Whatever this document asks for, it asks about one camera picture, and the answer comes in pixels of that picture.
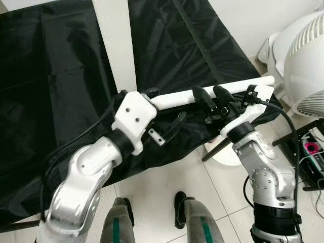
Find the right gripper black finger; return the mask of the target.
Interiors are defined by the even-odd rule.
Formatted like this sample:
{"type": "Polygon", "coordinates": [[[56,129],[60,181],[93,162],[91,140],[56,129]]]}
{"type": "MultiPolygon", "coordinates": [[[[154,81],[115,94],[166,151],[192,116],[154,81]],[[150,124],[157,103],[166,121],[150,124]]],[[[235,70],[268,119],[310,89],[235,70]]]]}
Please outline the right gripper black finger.
{"type": "Polygon", "coordinates": [[[219,85],[213,86],[213,92],[215,95],[213,101],[217,105],[227,105],[234,102],[233,95],[222,86],[219,85]]]}
{"type": "Polygon", "coordinates": [[[204,111],[213,111],[217,109],[217,105],[212,100],[212,97],[206,92],[206,90],[199,86],[192,87],[192,94],[195,99],[195,103],[204,111]]]}

